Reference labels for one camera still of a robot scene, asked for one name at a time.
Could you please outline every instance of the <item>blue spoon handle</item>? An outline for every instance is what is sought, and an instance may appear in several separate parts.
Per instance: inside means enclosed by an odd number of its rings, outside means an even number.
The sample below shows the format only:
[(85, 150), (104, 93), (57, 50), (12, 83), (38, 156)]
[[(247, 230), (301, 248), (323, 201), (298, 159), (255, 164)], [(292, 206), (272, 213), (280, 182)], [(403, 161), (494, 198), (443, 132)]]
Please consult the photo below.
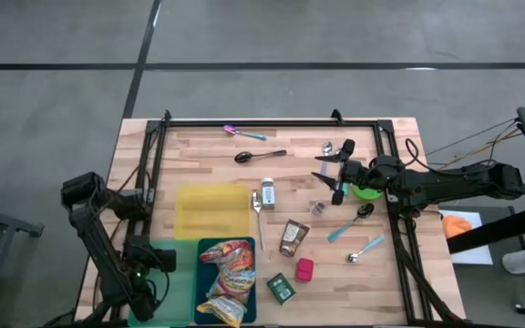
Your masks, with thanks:
[(247, 133), (247, 132), (241, 132), (241, 131), (236, 131), (236, 133), (242, 134), (243, 136), (246, 136), (246, 137), (257, 138), (259, 140), (266, 141), (266, 136), (264, 135), (257, 135), (254, 133)]
[(337, 239), (337, 237), (339, 237), (339, 235), (344, 233), (344, 231), (346, 231), (347, 228), (351, 227), (352, 224), (354, 224), (353, 220), (347, 222), (342, 228), (338, 229), (337, 231), (332, 232), (332, 234), (330, 234), (329, 237), (327, 237), (327, 240), (329, 242), (334, 242)]
[(368, 251), (372, 248), (374, 248), (377, 244), (384, 241), (384, 235), (381, 235), (380, 237), (374, 239), (373, 241), (370, 241), (360, 252)]

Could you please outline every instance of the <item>small cup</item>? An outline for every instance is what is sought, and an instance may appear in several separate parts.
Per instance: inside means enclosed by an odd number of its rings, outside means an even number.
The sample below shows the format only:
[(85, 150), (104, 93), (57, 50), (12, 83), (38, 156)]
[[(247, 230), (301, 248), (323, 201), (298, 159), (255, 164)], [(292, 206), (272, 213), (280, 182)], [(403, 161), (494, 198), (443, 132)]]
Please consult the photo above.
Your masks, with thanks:
[(311, 208), (311, 212), (314, 215), (321, 215), (325, 209), (327, 209), (327, 205), (322, 201), (317, 201), (315, 205)]

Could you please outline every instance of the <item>plastic bag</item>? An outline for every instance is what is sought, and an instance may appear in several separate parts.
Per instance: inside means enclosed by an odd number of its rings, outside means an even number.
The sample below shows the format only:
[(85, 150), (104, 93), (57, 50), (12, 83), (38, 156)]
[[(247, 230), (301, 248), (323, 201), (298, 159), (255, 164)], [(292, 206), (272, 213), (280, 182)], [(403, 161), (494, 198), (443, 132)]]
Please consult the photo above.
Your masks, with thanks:
[(218, 319), (234, 328), (241, 326), (242, 318), (246, 313), (244, 305), (229, 296), (214, 297), (198, 305), (197, 310), (201, 313), (213, 313)]
[(216, 278), (206, 297), (230, 295), (246, 305), (255, 281), (256, 274), (254, 271), (232, 272), (226, 265), (222, 265), (218, 278)]
[(254, 263), (251, 244), (246, 240), (221, 241), (200, 254), (204, 263), (225, 264), (232, 272), (251, 269)]

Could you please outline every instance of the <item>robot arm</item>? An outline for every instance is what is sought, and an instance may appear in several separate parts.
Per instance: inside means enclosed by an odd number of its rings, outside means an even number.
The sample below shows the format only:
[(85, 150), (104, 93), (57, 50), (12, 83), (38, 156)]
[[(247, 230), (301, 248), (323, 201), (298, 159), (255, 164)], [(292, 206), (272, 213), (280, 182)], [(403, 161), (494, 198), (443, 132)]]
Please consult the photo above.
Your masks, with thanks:
[(125, 303), (141, 322), (151, 319), (160, 302), (145, 277), (149, 268), (175, 271), (175, 251), (154, 250), (149, 245), (149, 236), (132, 235), (125, 240), (121, 260), (98, 217), (109, 208), (121, 220), (145, 220), (148, 213), (142, 195), (124, 196), (109, 190), (99, 175), (89, 172), (64, 183), (62, 204), (101, 279), (103, 301), (86, 321), (101, 321), (111, 306)]
[(398, 198), (400, 214), (416, 218), (426, 206), (442, 201), (462, 200), (476, 196), (515, 200), (525, 194), (525, 184), (520, 171), (511, 165), (472, 164), (460, 169), (417, 172), (391, 156), (380, 155), (364, 167), (359, 161), (349, 159), (355, 143), (348, 139), (339, 154), (316, 159), (339, 162), (338, 179), (313, 173), (334, 191), (332, 203), (342, 203), (343, 183), (352, 183), (360, 189), (388, 190)]

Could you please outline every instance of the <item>pink object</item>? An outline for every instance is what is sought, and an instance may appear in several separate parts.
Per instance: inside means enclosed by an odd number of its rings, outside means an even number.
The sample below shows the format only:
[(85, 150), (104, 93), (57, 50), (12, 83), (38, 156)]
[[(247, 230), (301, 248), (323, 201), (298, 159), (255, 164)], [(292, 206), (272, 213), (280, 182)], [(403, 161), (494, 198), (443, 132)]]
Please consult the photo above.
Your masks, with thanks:
[(295, 270), (295, 280), (310, 282), (314, 277), (314, 262), (309, 259), (299, 259)]
[(231, 126), (231, 125), (225, 125), (224, 126), (224, 131), (232, 134), (232, 135), (243, 135), (243, 136), (246, 136), (246, 137), (251, 137), (251, 138), (257, 138), (259, 140), (262, 140), (262, 141), (266, 141), (266, 136), (264, 135), (257, 135), (257, 134), (254, 134), (254, 133), (246, 133), (246, 132), (241, 132), (239, 130), (237, 130), (235, 127)]

